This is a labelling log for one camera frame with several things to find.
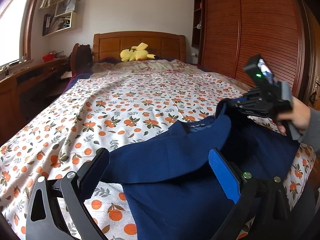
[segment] orange floral bed sheet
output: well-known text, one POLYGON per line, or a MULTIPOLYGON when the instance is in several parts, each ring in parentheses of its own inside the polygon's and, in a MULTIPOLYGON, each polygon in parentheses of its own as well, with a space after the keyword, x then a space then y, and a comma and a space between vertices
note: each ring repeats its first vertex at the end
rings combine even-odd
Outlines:
MULTIPOLYGON (((215 113, 223 98, 241 92, 214 73, 126 73, 79 80, 1 148, 0 209, 12 229, 25 239, 26 213, 41 175, 62 178, 77 171, 96 151, 109 151, 148 140, 177 120, 192 122, 215 113)), ((257 122, 275 129, 266 119, 257 122)), ((299 198, 315 160, 301 145, 286 187, 290 206, 299 198)), ((80 238, 59 200, 71 235, 80 238)), ((108 239, 137 239, 137 230, 119 184, 100 182, 85 206, 108 239)))

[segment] cloth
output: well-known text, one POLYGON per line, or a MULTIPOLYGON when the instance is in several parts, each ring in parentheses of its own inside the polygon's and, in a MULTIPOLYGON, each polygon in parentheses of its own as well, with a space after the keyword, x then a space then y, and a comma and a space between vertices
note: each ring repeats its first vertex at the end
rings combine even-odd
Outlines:
POLYGON ((234 205, 208 165, 214 147, 256 178, 287 175, 300 144, 224 104, 216 117, 177 121, 159 136, 110 153, 101 181, 122 184, 138 240, 211 239, 234 205))
MULTIPOLYGON (((182 73, 150 69, 78 79, 1 147, 0 212, 21 240, 25 239, 29 197, 39 176, 62 178, 92 160, 101 147, 112 151, 146 141, 166 132, 178 120, 191 123, 214 115, 223 98, 241 96, 241 91, 221 75, 197 73, 194 66, 177 64, 182 73)), ((270 119, 251 118, 277 131, 270 119)), ((301 196, 315 158, 312 147, 300 145, 283 182, 291 208, 301 196)), ((58 201, 71 235, 81 239, 64 200, 58 201)), ((120 184, 99 182, 84 205, 108 239, 137 240, 120 184)), ((249 221, 243 227, 241 236, 251 224, 249 221)))
POLYGON ((310 108, 310 123, 301 142, 313 147, 318 158, 320 158, 320 111, 310 108))

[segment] door handle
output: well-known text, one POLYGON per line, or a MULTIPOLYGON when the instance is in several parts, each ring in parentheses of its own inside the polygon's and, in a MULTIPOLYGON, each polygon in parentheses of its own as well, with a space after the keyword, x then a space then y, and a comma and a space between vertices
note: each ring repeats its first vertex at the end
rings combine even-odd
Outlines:
POLYGON ((316 76, 315 86, 313 87, 313 93, 311 94, 311 96, 309 98, 309 101, 313 106, 315 106, 316 100, 318 99, 317 98, 318 85, 320 86, 319 76, 316 76))

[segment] red bowl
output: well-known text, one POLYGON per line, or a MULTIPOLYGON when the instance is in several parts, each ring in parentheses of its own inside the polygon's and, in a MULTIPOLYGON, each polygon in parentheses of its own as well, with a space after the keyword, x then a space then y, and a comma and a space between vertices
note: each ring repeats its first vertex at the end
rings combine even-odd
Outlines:
POLYGON ((44 62, 52 61, 56 55, 55 54, 48 54, 42 57, 44 62))

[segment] sleeve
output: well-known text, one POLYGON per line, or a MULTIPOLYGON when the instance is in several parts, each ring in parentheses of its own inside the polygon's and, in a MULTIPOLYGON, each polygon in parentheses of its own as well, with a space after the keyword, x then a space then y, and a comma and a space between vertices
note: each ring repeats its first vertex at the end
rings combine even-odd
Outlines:
POLYGON ((318 158, 320 158, 320 111, 313 108, 310 109, 310 123, 299 142, 305 143, 313 147, 318 158))

